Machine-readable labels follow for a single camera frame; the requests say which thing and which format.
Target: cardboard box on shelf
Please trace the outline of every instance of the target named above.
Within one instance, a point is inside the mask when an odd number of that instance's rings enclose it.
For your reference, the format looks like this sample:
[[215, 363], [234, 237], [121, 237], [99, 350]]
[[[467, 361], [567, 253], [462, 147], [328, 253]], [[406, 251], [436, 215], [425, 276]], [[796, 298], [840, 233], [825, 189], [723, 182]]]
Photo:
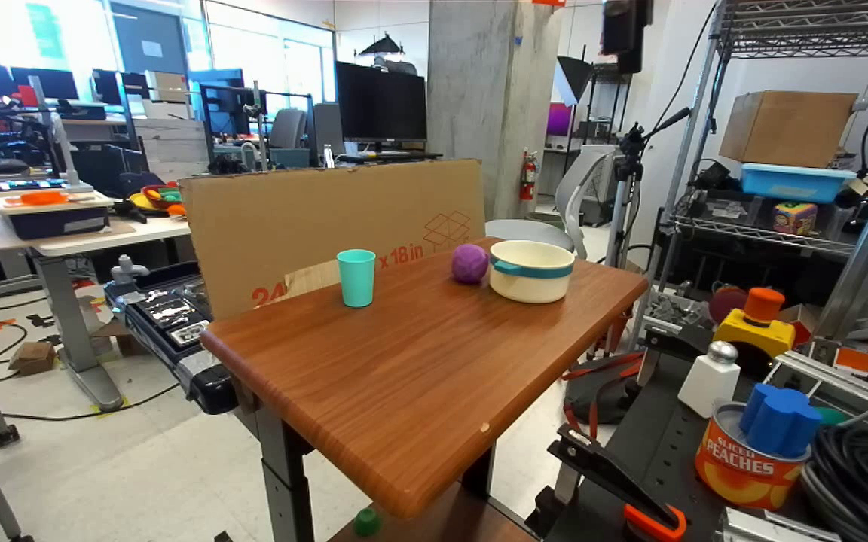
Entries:
[[183, 200], [221, 320], [330, 282], [344, 247], [398, 264], [485, 237], [474, 159], [197, 179]]
[[845, 140], [857, 94], [746, 94], [732, 104], [723, 157], [825, 168]]

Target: white bowl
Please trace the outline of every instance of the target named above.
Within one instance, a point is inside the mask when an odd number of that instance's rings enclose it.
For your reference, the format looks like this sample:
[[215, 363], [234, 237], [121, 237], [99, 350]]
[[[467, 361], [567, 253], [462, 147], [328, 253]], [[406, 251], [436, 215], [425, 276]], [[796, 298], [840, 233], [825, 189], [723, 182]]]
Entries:
[[567, 294], [574, 256], [558, 243], [496, 242], [491, 247], [489, 282], [500, 298], [552, 304]]

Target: clamp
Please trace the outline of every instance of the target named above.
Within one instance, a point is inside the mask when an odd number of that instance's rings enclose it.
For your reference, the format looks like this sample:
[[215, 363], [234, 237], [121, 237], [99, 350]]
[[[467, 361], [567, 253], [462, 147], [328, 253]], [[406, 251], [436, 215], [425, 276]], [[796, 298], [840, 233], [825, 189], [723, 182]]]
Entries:
[[526, 518], [532, 534], [546, 537], [554, 528], [558, 512], [574, 499], [583, 477], [625, 499], [622, 518], [639, 539], [682, 542], [686, 537], [686, 516], [633, 482], [633, 477], [622, 470], [600, 443], [568, 430], [567, 426], [558, 438], [559, 439], [554, 439], [547, 451], [559, 462], [559, 474], [554, 488], [537, 493], [537, 509]]

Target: concrete pillar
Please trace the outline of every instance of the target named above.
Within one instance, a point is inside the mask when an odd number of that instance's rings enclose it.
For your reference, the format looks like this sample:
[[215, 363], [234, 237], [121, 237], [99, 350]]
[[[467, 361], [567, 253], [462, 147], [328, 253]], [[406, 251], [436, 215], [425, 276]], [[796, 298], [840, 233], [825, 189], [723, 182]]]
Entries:
[[515, 217], [521, 154], [543, 154], [558, 35], [529, 0], [430, 0], [427, 147], [483, 159], [489, 217]]

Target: blue bin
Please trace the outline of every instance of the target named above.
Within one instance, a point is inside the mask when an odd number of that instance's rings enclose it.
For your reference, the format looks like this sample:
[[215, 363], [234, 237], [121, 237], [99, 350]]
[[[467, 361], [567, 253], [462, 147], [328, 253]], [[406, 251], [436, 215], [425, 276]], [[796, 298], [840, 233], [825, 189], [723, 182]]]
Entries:
[[796, 168], [746, 162], [741, 167], [741, 194], [830, 205], [851, 179], [857, 179], [857, 172], [851, 168]]

